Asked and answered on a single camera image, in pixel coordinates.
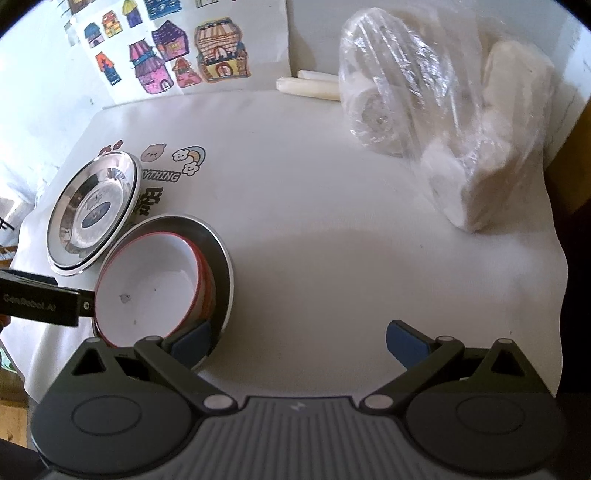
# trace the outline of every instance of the plastic bag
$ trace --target plastic bag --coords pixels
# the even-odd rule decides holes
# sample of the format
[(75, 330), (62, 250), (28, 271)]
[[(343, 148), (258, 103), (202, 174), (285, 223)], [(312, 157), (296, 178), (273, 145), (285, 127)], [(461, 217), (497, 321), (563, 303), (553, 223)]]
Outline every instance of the plastic bag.
[(472, 4), (423, 0), (358, 12), (340, 44), (350, 130), (406, 157), (457, 227), (477, 231), (541, 162), (553, 65), (485, 28)]

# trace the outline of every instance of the white table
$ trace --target white table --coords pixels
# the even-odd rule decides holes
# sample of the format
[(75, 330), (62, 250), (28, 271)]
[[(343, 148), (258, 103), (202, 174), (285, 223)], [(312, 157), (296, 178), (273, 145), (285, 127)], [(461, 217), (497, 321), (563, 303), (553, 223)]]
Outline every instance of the white table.
[[(49, 274), (44, 238), (71, 176), (106, 144), (147, 168), (181, 170), (171, 154), (200, 145), (201, 170), (163, 186), (150, 215), (192, 213), (227, 244), (236, 274), (229, 327), (202, 375), (239, 400), (344, 395), (359, 400), (403, 372), (385, 348), (402, 319), (467, 346), (515, 339), (551, 391), (560, 380), (559, 318), (567, 267), (541, 169), (526, 201), (487, 234), (453, 227), (396, 158), (361, 147), (338, 103), (278, 92), (226, 92), (124, 105), (99, 113), (22, 227), (14, 268)], [(97, 268), (59, 278), (92, 288)], [(40, 400), (91, 334), (15, 319), (2, 340)]]

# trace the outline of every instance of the house drawing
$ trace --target house drawing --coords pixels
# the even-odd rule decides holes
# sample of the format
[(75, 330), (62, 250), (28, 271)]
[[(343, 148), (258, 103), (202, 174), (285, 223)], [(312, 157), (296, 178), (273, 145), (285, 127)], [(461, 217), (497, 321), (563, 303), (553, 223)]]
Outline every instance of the house drawing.
[(150, 20), (182, 10), (180, 0), (144, 0)]
[(111, 85), (121, 81), (121, 77), (115, 70), (115, 65), (109, 60), (107, 55), (100, 52), (95, 58), (101, 72), (105, 74), (105, 77)]
[(206, 5), (216, 4), (219, 0), (195, 0), (197, 8), (205, 7)]
[(138, 4), (134, 0), (125, 0), (121, 13), (127, 18), (127, 23), (130, 28), (134, 28), (136, 25), (142, 23), (142, 17), (138, 11)]
[(230, 18), (198, 26), (195, 29), (195, 45), (199, 51), (199, 70), (206, 82), (251, 75), (242, 32)]
[(86, 28), (84, 29), (84, 37), (87, 39), (90, 48), (96, 47), (98, 44), (103, 43), (105, 41), (102, 33), (100, 32), (99, 26), (94, 22), (89, 23), (86, 26)]
[(83, 8), (86, 8), (95, 0), (68, 0), (68, 6), (73, 14), (78, 13)]
[(189, 53), (187, 34), (167, 20), (158, 30), (152, 32), (156, 48), (164, 61), (174, 60)]
[(115, 15), (115, 12), (112, 10), (103, 15), (103, 28), (105, 29), (105, 34), (109, 38), (123, 31), (119, 20), (117, 20), (117, 15)]
[(129, 46), (129, 60), (134, 64), (135, 77), (147, 93), (161, 93), (174, 85), (164, 60), (156, 56), (145, 39)]
[(180, 57), (174, 63), (173, 72), (177, 78), (177, 85), (181, 88), (197, 85), (202, 82), (201, 77), (191, 68), (191, 64)]

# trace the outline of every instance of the stainless steel plate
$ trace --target stainless steel plate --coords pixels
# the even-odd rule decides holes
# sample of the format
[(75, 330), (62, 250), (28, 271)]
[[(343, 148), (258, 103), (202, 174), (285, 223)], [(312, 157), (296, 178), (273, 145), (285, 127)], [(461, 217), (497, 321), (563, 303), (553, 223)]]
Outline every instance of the stainless steel plate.
[(47, 228), (54, 271), (74, 275), (99, 258), (132, 213), (140, 178), (139, 160), (125, 152), (100, 155), (74, 176)]

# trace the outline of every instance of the white paper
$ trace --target white paper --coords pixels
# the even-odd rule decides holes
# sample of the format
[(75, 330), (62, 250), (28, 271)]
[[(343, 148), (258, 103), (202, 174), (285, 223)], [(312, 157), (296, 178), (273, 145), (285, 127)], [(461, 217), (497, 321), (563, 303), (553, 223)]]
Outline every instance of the white paper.
[[(567, 264), (541, 168), (502, 224), (469, 234), (434, 209), (402, 161), (361, 147), (336, 102), (225, 92), (133, 103), (94, 118), (23, 223), (14, 268), (51, 274), (54, 202), (118, 140), (144, 158), (140, 213), (191, 213), (229, 250), (235, 303), (201, 374), (239, 401), (358, 401), (404, 371), (385, 347), (392, 319), (470, 347), (513, 338), (556, 393)], [(93, 288), (98, 268), (58, 281)], [(89, 319), (77, 329), (14, 319), (1, 335), (38, 401), (91, 329)]]
[(96, 0), (70, 22), (117, 105), (290, 74), (284, 0)]

